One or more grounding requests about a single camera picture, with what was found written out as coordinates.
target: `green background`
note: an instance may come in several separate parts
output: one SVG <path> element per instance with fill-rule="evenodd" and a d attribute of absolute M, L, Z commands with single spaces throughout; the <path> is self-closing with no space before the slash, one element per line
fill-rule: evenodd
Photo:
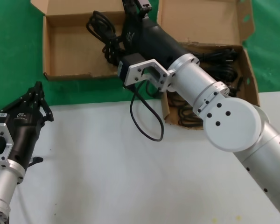
<path fill-rule="evenodd" d="M 156 18 L 157 0 L 150 0 Z M 259 91 L 280 91 L 280 0 L 253 0 L 256 32 L 244 43 Z M 42 81 L 49 105 L 130 100 L 118 78 L 48 82 L 42 75 L 42 13 L 29 0 L 0 0 L 0 108 Z"/>

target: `white table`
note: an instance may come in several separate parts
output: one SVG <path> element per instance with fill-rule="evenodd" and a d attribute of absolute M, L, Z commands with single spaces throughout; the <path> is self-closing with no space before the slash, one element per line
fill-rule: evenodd
<path fill-rule="evenodd" d="M 280 92 L 260 94 L 280 130 Z M 149 103 L 161 114 L 157 100 Z M 165 125 L 140 134 L 129 102 L 54 106 L 11 203 L 11 224 L 280 224 L 280 214 L 233 154 L 203 131 Z M 153 115 L 135 114 L 150 133 Z"/>

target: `black cable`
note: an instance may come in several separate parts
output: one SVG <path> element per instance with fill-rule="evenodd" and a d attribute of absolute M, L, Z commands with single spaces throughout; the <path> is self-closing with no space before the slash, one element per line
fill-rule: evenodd
<path fill-rule="evenodd" d="M 127 89 L 129 89 L 130 91 L 132 91 L 134 93 L 133 95 L 133 98 L 131 100 L 131 104 L 130 104 L 130 113 L 131 113 L 131 117 L 132 117 L 132 120 L 134 122 L 134 124 L 136 125 L 136 127 L 138 128 L 138 130 L 145 136 L 147 137 L 148 139 L 152 140 L 152 141 L 162 141 L 163 137 L 164 137 L 164 124 L 163 124 L 163 121 L 162 119 L 160 118 L 160 116 L 157 114 L 157 112 L 145 101 L 145 99 L 139 94 L 139 89 L 141 88 L 141 86 L 145 83 L 145 81 L 142 81 L 139 86 L 137 88 L 135 88 L 134 86 L 133 87 L 126 87 Z M 147 109 L 150 110 L 151 113 L 153 113 L 153 115 L 158 119 L 160 125 L 161 125 L 161 136 L 159 139 L 155 139 L 151 136 L 149 136 L 148 134 L 146 134 L 141 128 L 140 126 L 138 125 L 135 117 L 134 117 L 134 114 L 133 114 L 133 103 L 134 103 L 134 100 L 136 99 L 136 97 L 144 104 L 144 106 L 147 107 Z"/>
<path fill-rule="evenodd" d="M 156 90 L 154 93 L 151 93 L 149 91 L 149 84 L 150 84 L 150 82 L 147 80 L 146 86 L 145 86 L 146 94 L 153 98 L 157 98 L 157 97 L 161 96 L 162 92 L 160 92 L 158 90 Z"/>
<path fill-rule="evenodd" d="M 232 66 L 238 57 L 234 49 L 220 49 L 211 53 L 191 53 L 203 64 L 202 69 L 216 81 L 228 84 L 233 83 L 238 78 L 238 73 Z"/>
<path fill-rule="evenodd" d="M 110 20 L 98 11 L 94 11 L 86 23 L 87 30 L 105 44 L 102 49 L 107 61 L 118 66 L 125 51 L 120 48 L 121 36 L 116 36 L 116 29 Z"/>
<path fill-rule="evenodd" d="M 178 109 L 178 125 L 189 128 L 203 126 L 203 120 L 194 114 L 193 108 L 176 92 L 168 92 L 167 96 L 169 99 L 169 106 Z"/>

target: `open cardboard box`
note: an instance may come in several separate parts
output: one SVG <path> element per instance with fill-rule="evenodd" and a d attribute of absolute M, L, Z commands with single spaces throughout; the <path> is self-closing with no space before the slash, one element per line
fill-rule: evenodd
<path fill-rule="evenodd" d="M 43 73 L 48 80 L 109 77 L 105 46 L 86 29 L 94 10 L 104 13 L 121 34 L 125 14 L 121 0 L 31 0 L 43 17 Z"/>
<path fill-rule="evenodd" d="M 256 79 L 241 45 L 254 32 L 251 0 L 160 0 L 158 16 L 162 28 L 189 51 L 207 53 L 234 48 L 239 57 L 233 66 L 238 78 L 243 77 L 238 97 L 259 105 Z M 169 107 L 166 93 L 162 96 L 162 109 L 166 123 L 178 125 L 178 110 Z"/>

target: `silver arm segment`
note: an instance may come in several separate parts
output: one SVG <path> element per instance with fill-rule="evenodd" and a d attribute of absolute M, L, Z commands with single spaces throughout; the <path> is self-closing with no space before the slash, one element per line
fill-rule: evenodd
<path fill-rule="evenodd" d="M 235 156 L 280 212 L 280 134 L 266 120 L 257 143 Z"/>
<path fill-rule="evenodd" d="M 192 54 L 181 56 L 168 70 L 156 64 L 158 77 L 137 73 L 151 67 L 152 60 L 131 65 L 125 84 L 147 79 L 159 91 L 176 91 L 203 119 L 209 141 L 233 152 L 280 212 L 280 134 L 265 113 L 242 99 L 228 97 L 228 87 L 201 69 Z"/>

